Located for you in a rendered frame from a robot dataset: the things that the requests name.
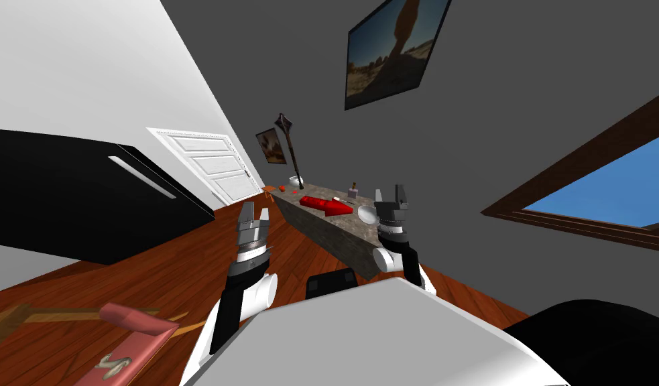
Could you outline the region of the dark floor lamp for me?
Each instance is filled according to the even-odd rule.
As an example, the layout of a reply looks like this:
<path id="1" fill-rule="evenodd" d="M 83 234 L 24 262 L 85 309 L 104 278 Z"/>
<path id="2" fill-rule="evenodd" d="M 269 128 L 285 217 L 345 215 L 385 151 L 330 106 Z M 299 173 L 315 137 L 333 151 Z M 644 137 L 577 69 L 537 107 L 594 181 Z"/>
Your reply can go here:
<path id="1" fill-rule="evenodd" d="M 297 177 L 297 181 L 298 181 L 298 188 L 303 190 L 304 189 L 304 184 L 303 184 L 302 178 L 300 176 L 300 171 L 298 169 L 298 163 L 296 161 L 294 147 L 292 145 L 292 140 L 290 138 L 290 130 L 292 128 L 292 122 L 283 113 L 280 113 L 278 115 L 278 118 L 275 121 L 275 126 L 277 126 L 284 133 L 284 135 L 286 137 L 288 147 L 289 147 L 289 150 L 290 150 L 290 155 L 291 155 L 292 162 L 293 162 L 293 165 L 294 165 L 294 171 L 296 173 L 296 177 Z"/>

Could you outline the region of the small brown picture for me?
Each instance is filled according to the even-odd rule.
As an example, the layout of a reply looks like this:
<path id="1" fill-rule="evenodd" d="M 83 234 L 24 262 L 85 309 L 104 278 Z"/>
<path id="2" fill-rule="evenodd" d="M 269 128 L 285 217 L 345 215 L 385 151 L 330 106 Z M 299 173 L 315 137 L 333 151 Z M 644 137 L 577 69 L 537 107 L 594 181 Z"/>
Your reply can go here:
<path id="1" fill-rule="evenodd" d="M 287 164 L 278 135 L 274 128 L 258 133 L 256 139 L 261 145 L 265 159 L 270 164 Z"/>

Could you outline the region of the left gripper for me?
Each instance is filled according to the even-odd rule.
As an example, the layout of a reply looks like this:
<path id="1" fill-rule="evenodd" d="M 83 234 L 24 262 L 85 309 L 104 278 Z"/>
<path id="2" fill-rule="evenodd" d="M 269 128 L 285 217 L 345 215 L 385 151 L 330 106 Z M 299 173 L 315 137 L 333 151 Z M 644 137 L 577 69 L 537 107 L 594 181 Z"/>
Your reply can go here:
<path id="1" fill-rule="evenodd" d="M 241 248 L 247 248 L 251 243 L 253 248 L 267 245 L 268 228 L 269 209 L 263 208 L 259 220 L 255 220 L 254 202 L 244 202 L 238 217 L 237 245 Z"/>

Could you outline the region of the large landscape picture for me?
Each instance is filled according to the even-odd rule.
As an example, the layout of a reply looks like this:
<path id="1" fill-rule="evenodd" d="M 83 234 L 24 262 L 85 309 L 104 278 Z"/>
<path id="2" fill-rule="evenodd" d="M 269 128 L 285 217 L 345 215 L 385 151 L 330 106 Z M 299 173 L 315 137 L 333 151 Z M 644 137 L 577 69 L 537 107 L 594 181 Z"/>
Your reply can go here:
<path id="1" fill-rule="evenodd" d="M 385 0 L 348 33 L 345 110 L 420 86 L 452 0 Z"/>

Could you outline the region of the pink wooden chair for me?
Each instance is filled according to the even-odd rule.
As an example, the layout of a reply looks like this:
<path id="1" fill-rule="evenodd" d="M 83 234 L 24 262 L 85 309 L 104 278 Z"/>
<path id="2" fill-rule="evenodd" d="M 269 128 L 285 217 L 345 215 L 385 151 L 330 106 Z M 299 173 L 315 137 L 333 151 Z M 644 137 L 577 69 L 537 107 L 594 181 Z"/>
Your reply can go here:
<path id="1" fill-rule="evenodd" d="M 114 303 L 102 308 L 33 308 L 30 304 L 20 304 L 0 312 L 0 346 L 22 324 L 104 320 L 131 334 L 114 350 L 119 357 L 105 355 L 74 386 L 130 386 L 168 339 L 205 325 L 202 321 L 181 327 L 178 321 L 187 313 L 161 319 L 156 316 L 159 311 Z"/>

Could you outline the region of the grey stone table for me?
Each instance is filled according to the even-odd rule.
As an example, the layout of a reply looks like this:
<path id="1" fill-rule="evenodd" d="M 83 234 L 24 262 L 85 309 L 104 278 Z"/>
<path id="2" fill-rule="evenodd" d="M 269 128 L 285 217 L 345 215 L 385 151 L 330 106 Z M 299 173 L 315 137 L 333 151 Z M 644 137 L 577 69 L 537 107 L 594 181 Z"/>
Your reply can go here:
<path id="1" fill-rule="evenodd" d="M 377 240 L 377 225 L 365 224 L 357 215 L 361 205 L 370 206 L 373 199 L 358 196 L 348 198 L 347 193 L 304 183 L 298 190 L 291 185 L 282 192 L 271 191 L 274 201 L 284 219 L 331 255 L 352 268 L 355 273 L 369 281 L 381 272 L 373 250 L 380 247 Z M 338 216 L 325 216 L 321 210 L 307 208 L 300 204 L 303 196 L 332 200 L 334 197 L 352 202 L 353 213 Z"/>

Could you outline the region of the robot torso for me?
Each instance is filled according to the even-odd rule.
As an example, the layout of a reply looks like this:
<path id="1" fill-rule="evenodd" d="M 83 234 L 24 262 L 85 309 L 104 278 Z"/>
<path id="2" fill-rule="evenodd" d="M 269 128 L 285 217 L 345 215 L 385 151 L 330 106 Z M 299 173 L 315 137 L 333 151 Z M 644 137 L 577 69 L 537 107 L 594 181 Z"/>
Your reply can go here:
<path id="1" fill-rule="evenodd" d="M 402 278 L 256 314 L 187 386 L 557 386 L 518 339 Z"/>

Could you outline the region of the brown framed window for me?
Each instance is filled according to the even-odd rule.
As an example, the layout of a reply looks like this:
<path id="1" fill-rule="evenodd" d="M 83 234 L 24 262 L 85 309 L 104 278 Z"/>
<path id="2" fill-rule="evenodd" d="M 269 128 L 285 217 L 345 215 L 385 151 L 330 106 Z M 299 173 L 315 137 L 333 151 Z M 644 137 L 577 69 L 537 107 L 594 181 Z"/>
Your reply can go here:
<path id="1" fill-rule="evenodd" d="M 659 95 L 483 213 L 659 251 Z"/>

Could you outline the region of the red angular block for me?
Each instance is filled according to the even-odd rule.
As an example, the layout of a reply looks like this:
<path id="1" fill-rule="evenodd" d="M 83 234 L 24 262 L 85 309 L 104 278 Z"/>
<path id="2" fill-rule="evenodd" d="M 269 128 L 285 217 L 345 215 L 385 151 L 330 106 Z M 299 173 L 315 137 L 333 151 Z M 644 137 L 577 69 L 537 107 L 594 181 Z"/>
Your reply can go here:
<path id="1" fill-rule="evenodd" d="M 338 216 L 353 213 L 352 206 L 347 206 L 345 203 L 338 200 L 325 200 L 311 196 L 303 196 L 299 200 L 299 204 L 307 206 L 307 208 L 321 210 L 324 212 L 325 216 Z"/>

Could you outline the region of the white panel door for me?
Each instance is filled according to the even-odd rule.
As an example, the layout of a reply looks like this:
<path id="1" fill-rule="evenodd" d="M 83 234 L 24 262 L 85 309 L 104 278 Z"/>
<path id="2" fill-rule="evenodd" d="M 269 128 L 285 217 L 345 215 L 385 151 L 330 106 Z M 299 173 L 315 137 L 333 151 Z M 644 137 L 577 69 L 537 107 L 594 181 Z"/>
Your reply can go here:
<path id="1" fill-rule="evenodd" d="M 262 193 L 227 135 L 149 128 L 225 205 Z"/>

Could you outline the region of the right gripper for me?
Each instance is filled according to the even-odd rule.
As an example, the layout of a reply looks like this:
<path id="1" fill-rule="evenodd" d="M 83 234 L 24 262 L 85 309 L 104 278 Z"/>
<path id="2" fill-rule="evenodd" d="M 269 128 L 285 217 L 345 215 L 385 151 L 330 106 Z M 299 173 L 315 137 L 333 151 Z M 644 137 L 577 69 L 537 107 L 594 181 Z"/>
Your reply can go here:
<path id="1" fill-rule="evenodd" d="M 395 185 L 395 202 L 383 201 L 379 188 L 375 189 L 374 205 L 379 223 L 384 225 L 399 225 L 406 220 L 408 199 L 403 184 Z"/>

